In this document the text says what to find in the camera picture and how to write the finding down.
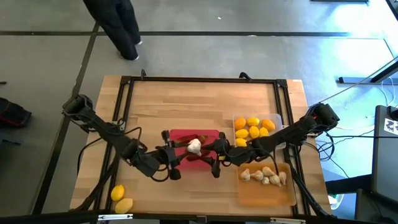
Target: yellow lemon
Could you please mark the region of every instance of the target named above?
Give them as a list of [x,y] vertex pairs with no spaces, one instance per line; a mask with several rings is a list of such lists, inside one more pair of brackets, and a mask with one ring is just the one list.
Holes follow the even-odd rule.
[[245,125],[246,125],[246,120],[244,118],[238,118],[234,122],[235,130],[240,130],[244,128]]
[[114,207],[114,212],[116,212],[117,214],[125,214],[126,212],[130,211],[131,208],[132,199],[124,198],[116,204],[116,206]]
[[237,138],[247,138],[248,135],[249,131],[247,131],[246,129],[240,129],[239,131],[235,132],[235,137]]
[[237,139],[235,139],[235,144],[236,144],[236,146],[242,146],[242,147],[248,146],[248,145],[246,144],[246,140],[244,140],[243,138],[237,138]]
[[257,126],[260,123],[260,119],[258,118],[248,118],[248,125],[249,126]]
[[260,137],[268,136],[268,130],[265,127],[260,128]]
[[261,125],[265,127],[268,131],[275,130],[275,124],[271,120],[263,119]]
[[249,128],[250,137],[258,138],[260,136],[260,130],[256,126],[251,126]]
[[124,187],[122,185],[114,186],[111,192],[111,199],[114,202],[122,199],[124,195]]

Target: orange tray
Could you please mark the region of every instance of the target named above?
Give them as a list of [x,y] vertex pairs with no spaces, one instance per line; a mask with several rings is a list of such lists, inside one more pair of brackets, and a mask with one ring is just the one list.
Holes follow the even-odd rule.
[[251,178],[249,181],[243,181],[240,177],[241,173],[246,169],[250,173],[261,170],[264,166],[269,167],[275,171],[275,165],[272,164],[243,164],[236,169],[236,176],[238,178],[238,200],[239,203],[245,206],[278,206],[278,205],[295,205],[296,195],[294,191],[292,174],[290,167],[286,163],[279,163],[278,170],[286,173],[286,186],[278,187],[274,184],[263,185],[261,181]]

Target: black bag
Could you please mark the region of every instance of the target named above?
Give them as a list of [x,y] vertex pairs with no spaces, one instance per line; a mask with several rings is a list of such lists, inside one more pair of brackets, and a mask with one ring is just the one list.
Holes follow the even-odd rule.
[[18,104],[0,97],[0,125],[21,128],[27,124],[31,115],[31,112]]

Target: gray floor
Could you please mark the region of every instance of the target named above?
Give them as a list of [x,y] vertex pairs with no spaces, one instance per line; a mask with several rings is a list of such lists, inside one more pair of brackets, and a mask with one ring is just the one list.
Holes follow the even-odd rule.
[[[326,37],[143,36],[140,59],[119,59],[107,37],[97,37],[80,93],[96,101],[104,75],[236,77],[302,79],[308,104],[346,88],[339,76],[365,77],[392,59],[395,47],[385,2],[345,4],[271,0],[134,0],[142,31],[267,31],[352,32],[377,39]],[[89,31],[94,21],[81,0],[3,0],[0,30]],[[386,39],[390,50],[383,40]],[[33,112],[28,128],[10,134],[22,146],[1,149],[0,216],[30,212],[40,187],[62,104],[71,93],[89,37],[0,36],[0,96]],[[386,86],[389,98],[391,86]],[[372,124],[376,105],[385,104],[377,86],[356,86],[328,101],[341,125]],[[333,130],[332,134],[361,134],[363,130]],[[44,212],[69,208],[76,179],[77,154],[86,134],[71,125]],[[334,160],[349,176],[371,171],[371,140],[352,139],[336,147]],[[343,175],[331,162],[323,168]]]

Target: black pants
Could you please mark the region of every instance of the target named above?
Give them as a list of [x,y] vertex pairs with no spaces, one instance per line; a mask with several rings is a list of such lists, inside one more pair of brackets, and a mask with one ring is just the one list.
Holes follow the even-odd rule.
[[136,59],[135,45],[141,37],[130,0],[84,0],[84,3],[121,55],[128,60]]

